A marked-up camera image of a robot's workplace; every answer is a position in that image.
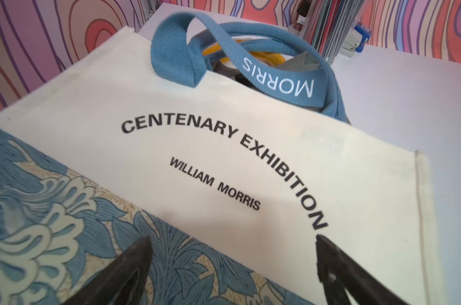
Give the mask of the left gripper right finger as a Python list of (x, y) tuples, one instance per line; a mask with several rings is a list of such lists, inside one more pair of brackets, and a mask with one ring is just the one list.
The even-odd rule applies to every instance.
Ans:
[(316, 236), (318, 278), (328, 304), (405, 304), (324, 235)]

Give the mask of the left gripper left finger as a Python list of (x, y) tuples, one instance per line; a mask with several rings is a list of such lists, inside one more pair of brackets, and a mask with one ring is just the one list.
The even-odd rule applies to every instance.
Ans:
[(152, 264), (148, 236), (137, 240), (65, 304), (139, 304)]

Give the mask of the beige bag blue handles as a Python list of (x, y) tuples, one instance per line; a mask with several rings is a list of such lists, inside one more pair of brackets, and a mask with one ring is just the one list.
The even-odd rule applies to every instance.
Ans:
[(139, 304), (328, 304), (317, 235), (405, 304), (447, 302), (426, 155), (351, 126), (331, 67), (285, 30), (124, 27), (0, 112), (0, 304), (62, 304), (145, 236)]

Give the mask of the white bag yellow handles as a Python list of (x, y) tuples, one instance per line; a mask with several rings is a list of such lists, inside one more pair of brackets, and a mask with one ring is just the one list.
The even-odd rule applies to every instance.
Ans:
[[(207, 47), (203, 51), (204, 56), (208, 55), (216, 55), (217, 52), (221, 50), (221, 46), (218, 43), (212, 44), (210, 47)], [(270, 53), (270, 52), (250, 52), (250, 54), (259, 60), (262, 63), (267, 64), (268, 66), (278, 66), (286, 62), (284, 56), (278, 53)]]

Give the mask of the olive green fabric bag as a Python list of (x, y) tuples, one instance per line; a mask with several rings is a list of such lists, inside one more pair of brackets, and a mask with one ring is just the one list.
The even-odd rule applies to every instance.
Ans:
[[(320, 64), (316, 61), (316, 59), (309, 53), (305, 52), (295, 57), (289, 58), (285, 63), (274, 66), (273, 68), (284, 71), (304, 72), (314, 71), (319, 67)], [(212, 71), (237, 81), (238, 83), (244, 84), (246, 86), (252, 86), (228, 58), (222, 58), (212, 63)]]

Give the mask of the blue stapler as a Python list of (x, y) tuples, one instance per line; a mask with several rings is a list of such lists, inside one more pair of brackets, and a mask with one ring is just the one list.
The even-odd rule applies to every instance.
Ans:
[(353, 57), (355, 53), (362, 53), (370, 38), (371, 30), (359, 22), (346, 37), (339, 53), (347, 57)]

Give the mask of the metal cup of pencils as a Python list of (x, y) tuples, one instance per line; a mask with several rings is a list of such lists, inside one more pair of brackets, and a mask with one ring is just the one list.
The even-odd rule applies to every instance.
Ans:
[(366, 4), (361, 0), (301, 1), (297, 9), (299, 37), (332, 64)]

